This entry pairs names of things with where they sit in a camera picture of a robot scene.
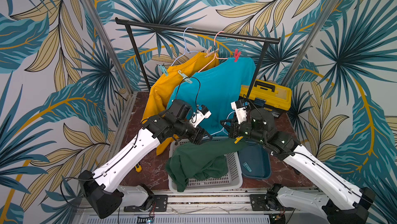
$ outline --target teal shirt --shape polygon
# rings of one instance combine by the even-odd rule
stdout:
[[[237,62],[234,62],[234,58],[229,58],[217,67],[193,75],[201,83],[197,105],[205,105],[211,112],[211,116],[200,123],[209,134],[222,129],[219,121],[225,120],[233,111],[230,103],[239,99],[241,85],[249,86],[254,71],[255,63],[251,58],[239,58]],[[190,80],[193,83],[181,84],[177,98],[188,102],[192,106],[192,111],[195,111],[195,99],[199,87],[196,79],[190,78]],[[177,90],[178,87],[174,89],[167,108],[175,99]],[[225,136],[225,134],[221,132],[214,136]]]

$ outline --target red clothespin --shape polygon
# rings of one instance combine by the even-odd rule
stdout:
[[[237,60],[239,59],[240,55],[241,55],[241,51],[239,52],[237,50],[237,48],[236,48],[236,50],[234,51],[234,58],[235,58],[234,62],[237,62]]]

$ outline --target tropical leaf wallpaper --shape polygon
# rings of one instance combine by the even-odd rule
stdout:
[[[343,1],[289,82],[288,115],[316,157],[374,190],[369,223],[397,223],[397,0]]]
[[[147,90],[114,18],[281,38],[258,78],[280,83],[327,0],[92,0],[133,90]],[[372,188],[371,223],[397,223],[395,37],[397,0],[339,0],[289,83],[288,116],[301,142],[360,187]],[[0,1],[0,224],[68,223],[76,176],[106,161],[128,98],[79,0]],[[149,82],[183,52],[179,32],[132,27]],[[214,37],[186,34],[189,50]],[[258,61],[261,44],[217,38],[220,57]],[[182,56],[186,62],[194,53]]]
[[[94,0],[103,23],[111,0]],[[80,0],[0,1],[0,223],[70,223],[128,94]]]
[[[281,38],[270,45],[258,78],[281,83],[327,0],[113,0],[114,17],[156,24]],[[360,187],[372,188],[371,223],[397,223],[397,0],[339,0],[289,82],[288,116],[301,142]],[[123,26],[105,29],[131,87],[147,90]],[[184,48],[182,33],[132,27],[151,84]],[[186,34],[189,50],[214,37]],[[237,48],[255,62],[262,44],[217,38],[220,57]]]

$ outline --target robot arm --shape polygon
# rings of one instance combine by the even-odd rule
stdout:
[[[176,134],[193,144],[200,144],[205,136],[211,140],[212,136],[199,125],[211,112],[201,105],[190,121],[186,121],[191,109],[187,102],[174,100],[169,109],[148,118],[131,142],[108,162],[93,172],[85,170],[79,175],[83,195],[100,218],[112,214],[122,202],[123,206],[141,206],[148,200],[148,189],[138,186],[132,193],[119,184],[144,156],[167,138]]]
[[[326,195],[294,192],[275,184],[266,194],[264,209],[293,207],[316,214],[336,223],[365,223],[368,209],[375,198],[369,188],[359,188],[344,180],[313,156],[298,140],[279,132],[274,117],[263,108],[254,108],[244,99],[231,103],[236,110],[233,119],[222,120],[229,137],[243,136],[261,145],[272,156],[297,169]]]

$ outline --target yellow shirt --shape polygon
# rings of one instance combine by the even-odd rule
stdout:
[[[214,58],[214,55],[205,58],[206,55],[206,53],[197,53],[193,58],[189,59],[185,63],[174,67],[169,67],[167,70],[168,76],[165,74],[161,75],[161,77],[151,88],[142,120],[166,110],[172,92],[182,80],[182,76],[178,73],[178,71],[181,70],[181,73],[184,73],[188,77],[193,76],[194,73],[198,72],[198,70],[208,64]],[[219,65],[219,60],[215,59],[206,68],[204,68],[203,71],[214,68],[217,65]],[[172,141],[172,138],[168,138],[161,143],[160,146],[157,147],[157,155],[164,152],[168,144],[170,144]]]

